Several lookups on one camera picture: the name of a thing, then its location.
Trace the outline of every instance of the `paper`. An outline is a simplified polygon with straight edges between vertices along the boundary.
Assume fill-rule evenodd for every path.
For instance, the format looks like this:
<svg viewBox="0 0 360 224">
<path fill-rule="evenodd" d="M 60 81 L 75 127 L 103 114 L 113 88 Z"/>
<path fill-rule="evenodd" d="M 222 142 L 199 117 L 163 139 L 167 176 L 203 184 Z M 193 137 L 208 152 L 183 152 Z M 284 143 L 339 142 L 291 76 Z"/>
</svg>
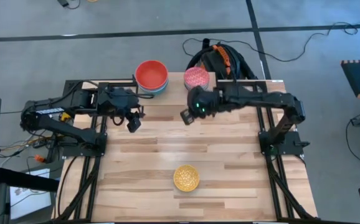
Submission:
<svg viewBox="0 0 360 224">
<path fill-rule="evenodd" d="M 31 175 L 49 178 L 50 169 L 31 171 Z M 30 190 L 21 187 L 10 187 L 11 219 L 23 217 L 29 213 L 51 205 L 49 192 Z"/>
</svg>

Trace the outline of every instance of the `yellow patterned plate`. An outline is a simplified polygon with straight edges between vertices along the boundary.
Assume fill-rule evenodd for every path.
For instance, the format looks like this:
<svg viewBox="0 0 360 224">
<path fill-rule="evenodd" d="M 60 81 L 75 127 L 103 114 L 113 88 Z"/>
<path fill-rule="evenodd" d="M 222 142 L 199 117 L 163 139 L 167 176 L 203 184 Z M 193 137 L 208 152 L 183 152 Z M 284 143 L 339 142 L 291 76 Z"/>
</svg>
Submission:
<svg viewBox="0 0 360 224">
<path fill-rule="evenodd" d="M 199 174 L 193 166 L 183 165 L 174 172 L 173 181 L 179 190 L 190 192 L 197 188 Z"/>
</svg>

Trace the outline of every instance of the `orange strap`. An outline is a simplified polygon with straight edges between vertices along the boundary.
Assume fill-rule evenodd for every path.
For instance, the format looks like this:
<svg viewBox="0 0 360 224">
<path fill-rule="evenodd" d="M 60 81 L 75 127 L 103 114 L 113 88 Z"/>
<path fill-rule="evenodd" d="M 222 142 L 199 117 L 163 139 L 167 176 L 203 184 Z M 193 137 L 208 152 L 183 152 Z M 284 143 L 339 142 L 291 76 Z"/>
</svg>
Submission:
<svg viewBox="0 0 360 224">
<path fill-rule="evenodd" d="M 231 72 L 231 68 L 230 68 L 230 66 L 231 66 L 231 64 L 230 64 L 230 57 L 227 55 L 227 52 L 224 50 L 224 48 L 223 47 L 218 47 L 218 46 L 216 46 L 216 45 L 213 45 L 213 49 L 215 50 L 215 51 L 218 51 L 219 53 L 220 53 L 220 55 L 223 57 L 223 59 L 224 59 L 224 64 L 225 64 L 225 66 L 226 66 L 226 71 L 227 71 L 227 74 L 228 75 L 230 75 L 230 72 Z"/>
</svg>

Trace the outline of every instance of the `black stand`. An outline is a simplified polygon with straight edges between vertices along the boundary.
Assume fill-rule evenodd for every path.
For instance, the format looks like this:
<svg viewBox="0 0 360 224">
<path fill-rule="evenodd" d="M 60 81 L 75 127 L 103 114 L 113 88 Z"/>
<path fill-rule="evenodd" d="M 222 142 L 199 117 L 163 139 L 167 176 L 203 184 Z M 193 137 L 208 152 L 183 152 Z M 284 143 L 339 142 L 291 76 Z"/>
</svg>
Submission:
<svg viewBox="0 0 360 224">
<path fill-rule="evenodd" d="M 1 183 L 12 187 L 23 187 L 48 192 L 56 192 L 59 185 L 58 180 L 24 174 L 4 168 L 0 168 L 0 184 Z"/>
</svg>

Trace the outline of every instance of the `yellow plate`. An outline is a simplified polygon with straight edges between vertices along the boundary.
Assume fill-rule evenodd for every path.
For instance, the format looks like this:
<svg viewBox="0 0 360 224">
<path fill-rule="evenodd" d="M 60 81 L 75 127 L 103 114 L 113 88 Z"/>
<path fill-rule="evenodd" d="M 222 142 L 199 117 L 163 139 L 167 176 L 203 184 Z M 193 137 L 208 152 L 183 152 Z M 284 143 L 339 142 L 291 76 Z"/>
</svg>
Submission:
<svg viewBox="0 0 360 224">
<path fill-rule="evenodd" d="M 190 192 L 197 188 L 199 174 L 193 166 L 183 165 L 174 172 L 173 181 L 179 190 Z"/>
</svg>

